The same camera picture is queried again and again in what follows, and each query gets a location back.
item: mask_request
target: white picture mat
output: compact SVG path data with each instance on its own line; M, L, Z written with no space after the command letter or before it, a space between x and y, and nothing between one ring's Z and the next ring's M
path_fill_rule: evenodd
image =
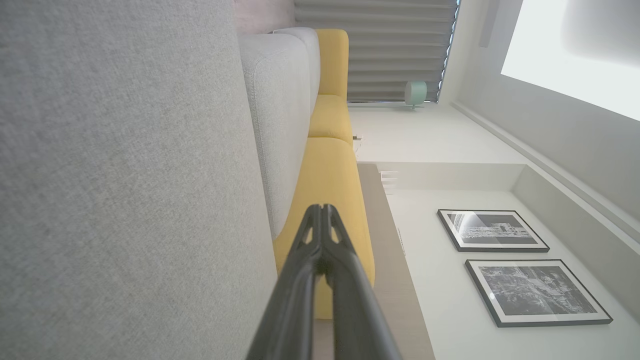
M460 247L466 248L489 248L489 249L497 249L497 248L506 248L506 249L546 249L547 245L540 239L540 237L536 234L533 229L531 229L527 223L522 220L522 218L515 211L460 211L460 210L439 210L444 218L447 226L451 230L451 233L456 238L458 245ZM451 218L449 215L511 215L513 216L519 223L524 227L527 232L531 235L531 237L536 240L535 244L511 244L511 243L465 243L460 234L458 234L458 230L456 230L455 226L451 222Z
M589 294L578 279L573 276L566 265L560 260L531 260L531 261L491 261L491 260L469 260L478 281L483 287L483 291L488 295L489 301L495 312L498 314L502 323L511 322L563 322L563 321L581 321L581 320L606 320L609 319L607 313L602 309L598 302ZM480 266L497 266L497 267L525 267L525 266L558 266L567 277L571 280L582 295L589 301L597 313L590 314L556 314L556 315L505 315L498 300L492 296L493 291L486 282L486 279L478 269Z

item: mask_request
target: black picture frame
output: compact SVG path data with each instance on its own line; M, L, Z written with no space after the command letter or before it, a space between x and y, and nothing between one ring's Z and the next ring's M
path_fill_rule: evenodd
M502 312L502 308L500 305L500 300L493 296L490 298L490 294L493 295L493 292L490 294L487 293L490 290L490 286L485 286L478 275L478 271L474 268L474 263L520 263L520 264L531 264L531 263L540 263L549 264L551 262L555 262L556 264L561 264L564 269L563 272L567 275L570 275L572 284L580 291L580 294L589 301L590 305L593 306L593 309L596 310L596 313L574 313L574 314L552 314L552 315L515 315L517 318L512 318L511 316L505 315ZM498 260L480 260L480 259L469 259L465 262L465 267L467 268L471 278L473 279L474 284L478 292L480 293L482 299L484 300L484 304L489 310L493 321L495 322L497 327L544 327L544 326L571 326L571 325L606 325L613 321L613 318L609 315L609 313L600 305L599 301L591 294L591 292L583 285L583 283L578 279L578 277L569 269L568 266L564 263L564 261L560 259L539 259L539 260L526 260L526 259L516 259L516 260L508 260L508 259L498 259ZM555 317L563 319L555 320L555 321L544 321L540 320L541 317Z
M446 213L450 212L468 212L468 213L493 213L496 215L511 215L513 218L523 225L527 232L536 241L536 244L531 246L519 245L519 244L503 244L491 246L491 244L469 244L464 243L459 236L456 236L455 228L451 220L447 218ZM549 246L544 240L536 233L536 231L518 214L515 210L460 210L460 209L439 209L437 211L438 218L444 226L449 239L460 252L548 252Z

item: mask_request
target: yellow armrest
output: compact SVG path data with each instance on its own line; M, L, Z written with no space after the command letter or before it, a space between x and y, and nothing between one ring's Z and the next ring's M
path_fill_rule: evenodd
M321 95L338 95L347 101L349 37L341 29L316 29L320 43Z

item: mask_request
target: framed picture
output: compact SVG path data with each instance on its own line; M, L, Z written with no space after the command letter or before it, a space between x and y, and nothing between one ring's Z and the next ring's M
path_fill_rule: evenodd
M515 211L438 210L438 216L458 251L549 251Z
M465 265L498 327L613 321L562 260L467 260Z

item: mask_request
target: floor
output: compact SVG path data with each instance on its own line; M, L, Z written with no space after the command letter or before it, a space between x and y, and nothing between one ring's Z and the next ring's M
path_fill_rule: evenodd
M294 0L234 0L239 34L263 34L295 26Z

